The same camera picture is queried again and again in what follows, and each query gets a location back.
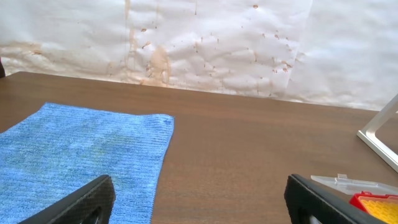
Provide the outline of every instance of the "white metal stand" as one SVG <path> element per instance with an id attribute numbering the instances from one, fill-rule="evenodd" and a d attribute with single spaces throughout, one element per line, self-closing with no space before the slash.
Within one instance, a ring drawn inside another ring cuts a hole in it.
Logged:
<path id="1" fill-rule="evenodd" d="M 386 163 L 398 172 L 398 155 L 376 137 L 376 131 L 398 111 L 398 95 L 396 95 L 370 122 L 359 130 L 358 135 Z"/>

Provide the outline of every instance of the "blue towel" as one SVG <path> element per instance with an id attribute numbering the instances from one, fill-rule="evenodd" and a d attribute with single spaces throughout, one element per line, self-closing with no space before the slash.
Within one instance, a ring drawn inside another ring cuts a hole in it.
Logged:
<path id="1" fill-rule="evenodd" d="M 0 134 L 0 223 L 17 223 L 101 174 L 116 192 L 110 223 L 150 223 L 174 118 L 46 103 Z"/>

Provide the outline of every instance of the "brown table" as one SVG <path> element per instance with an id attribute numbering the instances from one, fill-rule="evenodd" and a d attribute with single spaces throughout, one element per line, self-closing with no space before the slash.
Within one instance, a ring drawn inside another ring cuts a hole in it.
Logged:
<path id="1" fill-rule="evenodd" d="M 292 173 L 398 185 L 356 137 L 374 111 L 21 72 L 0 79 L 0 132 L 46 101 L 175 116 L 152 223 L 288 223 Z M 379 138 L 398 149 L 397 132 L 394 118 Z"/>

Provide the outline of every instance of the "dark object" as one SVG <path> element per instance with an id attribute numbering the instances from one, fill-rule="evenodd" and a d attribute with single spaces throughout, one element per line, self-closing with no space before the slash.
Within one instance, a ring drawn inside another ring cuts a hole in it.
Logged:
<path id="1" fill-rule="evenodd" d="M 310 216 L 323 224 L 384 223 L 297 174 L 287 179 L 285 201 L 293 224 L 310 223 Z"/>
<path id="2" fill-rule="evenodd" d="M 21 224 L 109 223 L 116 199 L 111 177 L 102 175 Z"/>
<path id="3" fill-rule="evenodd" d="M 0 78 L 4 78 L 5 76 L 6 76 L 6 71 L 4 71 L 4 67 L 2 66 L 0 58 Z"/>

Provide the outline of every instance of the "metal frame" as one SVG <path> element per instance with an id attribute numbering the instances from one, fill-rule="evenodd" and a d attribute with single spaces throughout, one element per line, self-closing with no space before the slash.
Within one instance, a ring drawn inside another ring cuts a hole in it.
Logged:
<path id="1" fill-rule="evenodd" d="M 356 134 L 386 163 L 398 172 L 398 155 L 376 137 L 376 131 L 398 111 L 396 95 L 370 122 Z"/>

